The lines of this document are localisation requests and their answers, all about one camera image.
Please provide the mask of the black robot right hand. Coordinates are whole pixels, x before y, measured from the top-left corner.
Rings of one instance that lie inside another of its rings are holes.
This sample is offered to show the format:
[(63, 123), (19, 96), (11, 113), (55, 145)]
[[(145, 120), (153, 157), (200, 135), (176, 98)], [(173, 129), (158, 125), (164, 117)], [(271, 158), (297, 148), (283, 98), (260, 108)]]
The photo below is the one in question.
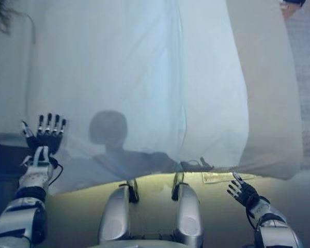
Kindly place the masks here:
[(259, 194), (250, 184), (246, 183), (241, 176), (232, 172), (234, 180), (228, 185), (226, 192), (245, 208), (251, 208), (259, 202)]

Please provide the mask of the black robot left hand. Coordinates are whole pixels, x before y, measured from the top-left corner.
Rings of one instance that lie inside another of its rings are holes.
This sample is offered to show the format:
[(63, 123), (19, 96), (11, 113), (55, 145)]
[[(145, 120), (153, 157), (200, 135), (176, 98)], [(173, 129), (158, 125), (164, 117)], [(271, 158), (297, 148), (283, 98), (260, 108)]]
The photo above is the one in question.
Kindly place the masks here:
[(63, 139), (67, 120), (60, 115), (48, 113), (46, 118), (40, 115), (38, 126), (34, 134), (27, 122), (21, 121), (22, 133), (25, 137), (28, 147), (35, 152), (40, 146), (47, 146), (49, 154), (55, 155)]

